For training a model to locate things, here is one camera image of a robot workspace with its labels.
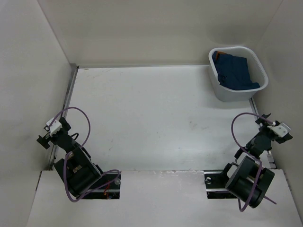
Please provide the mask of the blue denim trousers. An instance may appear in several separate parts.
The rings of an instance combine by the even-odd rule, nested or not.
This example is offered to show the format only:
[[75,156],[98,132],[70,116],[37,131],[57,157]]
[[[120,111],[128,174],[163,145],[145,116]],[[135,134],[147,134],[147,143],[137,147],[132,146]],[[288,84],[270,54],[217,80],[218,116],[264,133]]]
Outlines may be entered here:
[[251,90],[260,88],[259,83],[252,82],[247,59],[215,51],[212,60],[221,86],[231,90]]

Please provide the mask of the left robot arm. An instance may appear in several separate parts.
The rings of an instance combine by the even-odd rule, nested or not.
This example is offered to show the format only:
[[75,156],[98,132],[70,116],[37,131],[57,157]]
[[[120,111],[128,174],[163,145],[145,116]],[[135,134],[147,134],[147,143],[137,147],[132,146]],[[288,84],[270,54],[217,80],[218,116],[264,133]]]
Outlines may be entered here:
[[92,185],[98,189],[105,186],[106,176],[96,164],[92,163],[86,149],[68,134],[71,126],[65,118],[59,120],[51,118],[44,129],[47,134],[43,137],[38,136],[37,142],[45,149],[48,149],[49,142],[52,142],[66,152],[68,155],[66,167],[63,167],[63,158],[57,161],[54,167],[62,179],[63,171],[66,171],[67,188],[74,197],[78,198]]

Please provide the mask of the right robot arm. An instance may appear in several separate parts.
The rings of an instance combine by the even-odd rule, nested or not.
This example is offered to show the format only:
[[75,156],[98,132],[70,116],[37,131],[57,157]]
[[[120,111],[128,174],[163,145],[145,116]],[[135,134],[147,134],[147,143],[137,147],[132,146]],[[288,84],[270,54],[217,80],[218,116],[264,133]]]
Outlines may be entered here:
[[[244,115],[257,117],[255,123],[261,126],[258,133],[245,146],[242,146],[236,139],[234,124],[239,117]],[[243,154],[244,158],[240,164],[234,163],[237,167],[234,172],[221,173],[219,180],[225,189],[237,198],[240,212],[244,212],[247,207],[256,208],[263,199],[276,204],[266,196],[275,174],[264,167],[260,156],[263,152],[272,150],[272,142],[282,144],[291,140],[293,136],[290,135],[291,129],[288,125],[271,121],[268,119],[269,116],[270,114],[240,113],[232,120],[232,138],[239,147],[234,157],[238,160]]]

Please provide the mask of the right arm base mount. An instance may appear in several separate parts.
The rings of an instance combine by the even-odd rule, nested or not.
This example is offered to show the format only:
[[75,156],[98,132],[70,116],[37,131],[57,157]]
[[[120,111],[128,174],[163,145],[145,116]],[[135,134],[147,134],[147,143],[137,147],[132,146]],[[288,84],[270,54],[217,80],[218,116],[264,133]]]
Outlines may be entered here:
[[223,170],[204,171],[206,196],[208,199],[236,199],[237,197],[231,194],[225,185],[229,180]]

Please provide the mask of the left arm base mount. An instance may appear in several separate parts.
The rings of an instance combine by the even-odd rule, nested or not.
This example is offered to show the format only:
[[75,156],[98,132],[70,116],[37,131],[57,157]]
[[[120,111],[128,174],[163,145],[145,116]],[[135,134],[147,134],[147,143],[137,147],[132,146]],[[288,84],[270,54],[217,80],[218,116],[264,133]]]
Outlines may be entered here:
[[121,174],[117,172],[106,174],[89,187],[88,193],[83,200],[116,200],[120,198]]

